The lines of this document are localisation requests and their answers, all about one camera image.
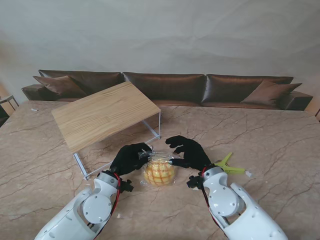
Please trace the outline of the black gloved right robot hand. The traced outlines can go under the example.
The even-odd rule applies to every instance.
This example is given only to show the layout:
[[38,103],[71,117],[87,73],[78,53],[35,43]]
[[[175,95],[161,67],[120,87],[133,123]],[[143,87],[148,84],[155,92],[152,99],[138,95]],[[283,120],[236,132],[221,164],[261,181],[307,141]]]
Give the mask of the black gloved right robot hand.
[[183,158],[173,158],[171,164],[182,168],[192,168],[202,171],[212,163],[202,146],[193,139],[181,135],[172,136],[165,140],[175,154],[183,153]]

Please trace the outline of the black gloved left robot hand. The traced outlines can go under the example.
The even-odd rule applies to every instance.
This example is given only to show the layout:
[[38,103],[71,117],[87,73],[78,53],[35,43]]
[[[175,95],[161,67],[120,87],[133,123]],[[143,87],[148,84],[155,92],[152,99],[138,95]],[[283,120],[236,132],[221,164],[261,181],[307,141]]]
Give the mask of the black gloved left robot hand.
[[139,170],[149,160],[145,152],[151,153],[152,149],[144,142],[123,146],[112,161],[110,172],[122,176]]

